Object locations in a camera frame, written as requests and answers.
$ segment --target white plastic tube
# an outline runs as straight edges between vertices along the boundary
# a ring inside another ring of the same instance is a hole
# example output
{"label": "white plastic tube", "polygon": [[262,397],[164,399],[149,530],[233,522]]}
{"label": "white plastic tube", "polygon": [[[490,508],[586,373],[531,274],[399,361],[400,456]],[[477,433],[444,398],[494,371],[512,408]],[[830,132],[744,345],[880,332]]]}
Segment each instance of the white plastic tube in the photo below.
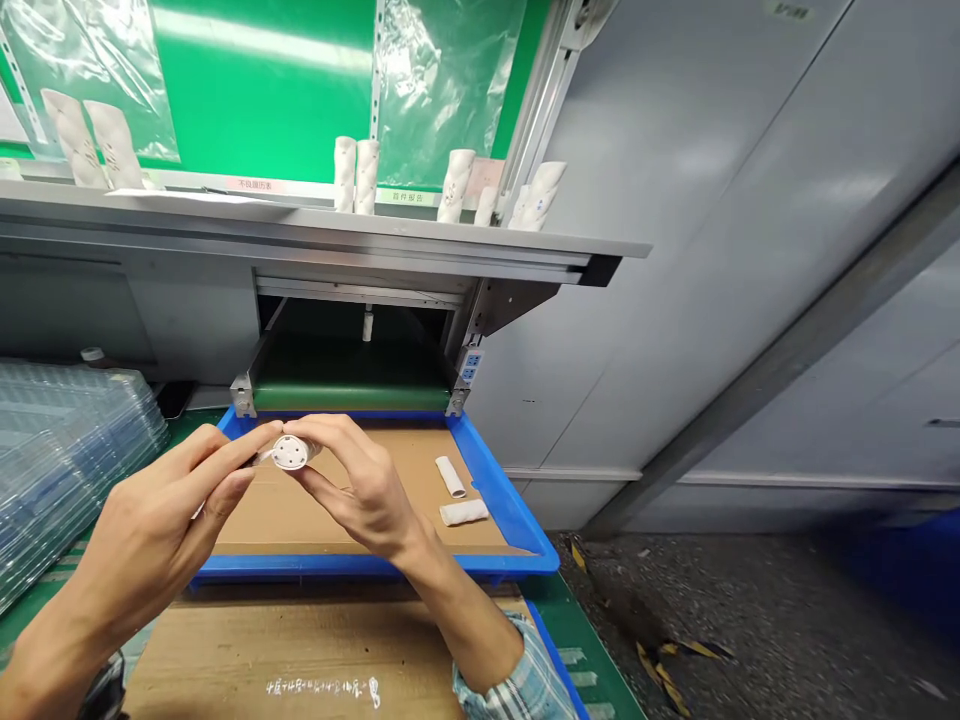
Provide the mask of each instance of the white plastic tube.
{"label": "white plastic tube", "polygon": [[541,163],[530,183],[530,195],[520,218],[520,229],[539,232],[547,220],[547,213],[557,196],[557,186],[567,169],[564,162]]}
{"label": "white plastic tube", "polygon": [[93,122],[93,134],[103,151],[110,184],[115,190],[142,189],[143,173],[137,154],[133,151],[133,137],[123,110],[94,100],[84,100],[83,106]]}
{"label": "white plastic tube", "polygon": [[316,457],[323,446],[295,435],[282,435],[273,446],[273,462],[282,470],[299,470]]}
{"label": "white plastic tube", "polygon": [[450,458],[446,455],[441,455],[435,462],[437,463],[437,469],[440,471],[440,477],[443,478],[443,482],[447,486],[447,492],[450,493],[450,497],[456,500],[465,498],[467,496],[466,488],[463,487],[460,476],[457,475],[457,469],[453,467]]}
{"label": "white plastic tube", "polygon": [[357,143],[357,215],[374,215],[377,200],[377,170],[380,167],[380,143],[361,140]]}
{"label": "white plastic tube", "polygon": [[523,209],[527,206],[527,198],[530,197],[530,186],[522,185],[520,192],[517,193],[517,202],[513,206],[513,213],[510,215],[510,222],[507,223],[508,230],[519,230],[520,220],[523,218]]}
{"label": "white plastic tube", "polygon": [[357,167],[357,141],[340,136],[333,151],[333,208],[353,212],[353,181]]}
{"label": "white plastic tube", "polygon": [[480,191],[480,200],[477,201],[477,214],[473,217],[473,224],[488,227],[496,204],[497,189],[487,185]]}
{"label": "white plastic tube", "polygon": [[100,167],[97,149],[83,119],[83,109],[76,98],[43,88],[40,91],[47,115],[57,129],[60,147],[70,164],[73,181],[77,187],[93,187],[107,190],[107,178]]}
{"label": "white plastic tube", "polygon": [[440,519],[447,527],[462,525],[465,522],[483,520],[490,517],[486,503],[483,500],[467,500],[462,503],[440,506]]}
{"label": "white plastic tube", "polygon": [[367,303],[363,313],[363,341],[370,342],[371,339],[373,339],[373,305]]}
{"label": "white plastic tube", "polygon": [[473,169],[473,159],[477,153],[473,150],[451,150],[447,174],[443,178],[443,197],[437,208],[437,222],[458,223],[463,210],[463,194],[467,191],[467,181]]}

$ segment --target plaid shirt sleeve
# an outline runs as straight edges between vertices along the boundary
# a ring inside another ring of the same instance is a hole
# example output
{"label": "plaid shirt sleeve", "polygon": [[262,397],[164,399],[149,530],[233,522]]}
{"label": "plaid shirt sleeve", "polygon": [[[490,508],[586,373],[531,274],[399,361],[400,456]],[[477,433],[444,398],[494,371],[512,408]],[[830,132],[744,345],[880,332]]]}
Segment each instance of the plaid shirt sleeve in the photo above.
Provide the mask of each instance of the plaid shirt sleeve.
{"label": "plaid shirt sleeve", "polygon": [[506,613],[523,635],[523,657],[513,674],[486,695],[467,687],[453,664],[453,691],[469,720],[566,720],[576,718],[567,689],[550,662],[536,629],[517,613]]}

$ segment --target stacked plastic trays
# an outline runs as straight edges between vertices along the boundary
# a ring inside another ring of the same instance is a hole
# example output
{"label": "stacked plastic trays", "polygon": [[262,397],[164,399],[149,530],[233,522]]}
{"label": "stacked plastic trays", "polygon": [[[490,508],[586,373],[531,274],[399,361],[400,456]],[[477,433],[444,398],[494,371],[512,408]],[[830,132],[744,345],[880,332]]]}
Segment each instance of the stacked plastic trays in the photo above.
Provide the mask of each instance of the stacked plastic trays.
{"label": "stacked plastic trays", "polygon": [[138,372],[0,360],[0,613],[168,440]]}

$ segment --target white bottle cap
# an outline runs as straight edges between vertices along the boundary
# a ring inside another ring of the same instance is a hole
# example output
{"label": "white bottle cap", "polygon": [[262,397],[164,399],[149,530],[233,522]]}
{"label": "white bottle cap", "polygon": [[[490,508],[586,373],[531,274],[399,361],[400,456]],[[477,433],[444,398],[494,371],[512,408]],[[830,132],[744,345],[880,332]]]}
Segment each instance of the white bottle cap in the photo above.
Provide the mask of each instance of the white bottle cap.
{"label": "white bottle cap", "polygon": [[96,362],[97,360],[103,360],[106,355],[98,347],[89,347],[80,351],[80,357],[83,358],[84,362]]}

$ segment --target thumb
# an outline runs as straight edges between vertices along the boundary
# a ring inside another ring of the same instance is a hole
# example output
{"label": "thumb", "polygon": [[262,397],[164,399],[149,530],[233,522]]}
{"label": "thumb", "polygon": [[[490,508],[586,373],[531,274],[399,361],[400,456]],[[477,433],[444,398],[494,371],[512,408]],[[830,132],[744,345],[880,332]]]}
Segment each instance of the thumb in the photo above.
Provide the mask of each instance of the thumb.
{"label": "thumb", "polygon": [[203,564],[213,552],[217,536],[223,529],[227,518],[240,504],[244,493],[253,482],[256,468],[240,468],[227,475],[220,484],[213,489],[207,498],[200,513],[190,524],[187,534],[180,544],[182,553],[185,553],[194,563],[199,560]]}

